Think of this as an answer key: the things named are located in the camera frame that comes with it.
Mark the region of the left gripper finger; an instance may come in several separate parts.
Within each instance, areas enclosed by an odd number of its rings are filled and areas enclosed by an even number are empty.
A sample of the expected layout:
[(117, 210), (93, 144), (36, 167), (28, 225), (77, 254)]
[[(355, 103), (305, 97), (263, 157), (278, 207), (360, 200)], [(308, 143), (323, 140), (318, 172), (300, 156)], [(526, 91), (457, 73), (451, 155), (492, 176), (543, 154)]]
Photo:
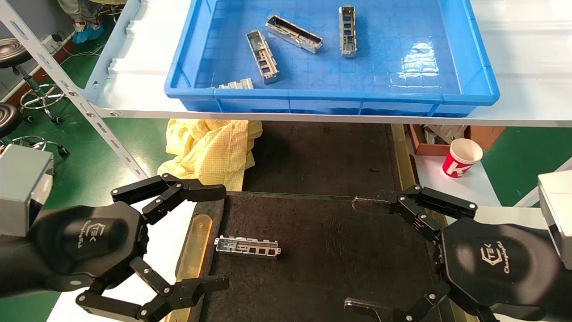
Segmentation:
[(76, 298), (78, 306), (89, 314), (121, 322), (159, 322), (170, 312), (192, 308), (202, 296), (225, 291), (230, 285), (229, 279), (223, 275), (184, 279), (169, 285), (141, 257), (135, 257), (129, 266), (129, 272), (135, 273), (156, 293), (150, 302), (138, 305), (103, 296), (111, 284), (111, 279), (105, 277), (96, 279), (87, 291)]
[(198, 179), (180, 179), (172, 174), (156, 175), (112, 190), (114, 202), (139, 203), (154, 197), (142, 208), (146, 224), (154, 225), (182, 202), (209, 202), (226, 197), (224, 185), (203, 185)]

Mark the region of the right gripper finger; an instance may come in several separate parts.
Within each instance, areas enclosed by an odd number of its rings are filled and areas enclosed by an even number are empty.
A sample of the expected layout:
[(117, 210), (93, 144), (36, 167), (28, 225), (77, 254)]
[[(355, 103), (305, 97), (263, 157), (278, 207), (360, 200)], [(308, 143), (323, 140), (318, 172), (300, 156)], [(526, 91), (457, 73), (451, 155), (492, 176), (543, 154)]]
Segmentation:
[(420, 185), (404, 191), (384, 191), (380, 199), (355, 197), (352, 208), (361, 213), (398, 215), (429, 242), (441, 239), (443, 227), (427, 210), (454, 219), (472, 219), (477, 210), (476, 204), (468, 200)]
[(451, 286), (445, 281), (435, 285), (409, 309), (388, 308), (373, 301), (358, 298), (346, 298), (345, 310), (356, 314), (370, 316), (375, 322), (420, 322), (437, 307), (451, 292)]

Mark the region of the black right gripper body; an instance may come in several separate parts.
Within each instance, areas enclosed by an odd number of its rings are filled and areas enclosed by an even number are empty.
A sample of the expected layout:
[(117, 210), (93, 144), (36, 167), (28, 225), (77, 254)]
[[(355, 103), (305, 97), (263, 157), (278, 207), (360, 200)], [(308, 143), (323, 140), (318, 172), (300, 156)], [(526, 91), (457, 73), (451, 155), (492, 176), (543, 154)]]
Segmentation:
[(439, 246), (450, 298), (470, 314), (571, 320), (571, 271), (547, 230), (463, 218), (443, 229)]

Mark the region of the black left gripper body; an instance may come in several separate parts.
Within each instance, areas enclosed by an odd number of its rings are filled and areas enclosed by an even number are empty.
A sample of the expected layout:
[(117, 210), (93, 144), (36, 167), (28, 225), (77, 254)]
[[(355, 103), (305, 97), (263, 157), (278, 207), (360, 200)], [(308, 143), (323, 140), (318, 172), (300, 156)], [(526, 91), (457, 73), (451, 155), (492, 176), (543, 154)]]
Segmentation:
[(116, 287), (148, 241), (145, 220), (124, 202), (41, 211), (27, 236), (1, 237), (1, 296), (71, 292), (96, 280)]

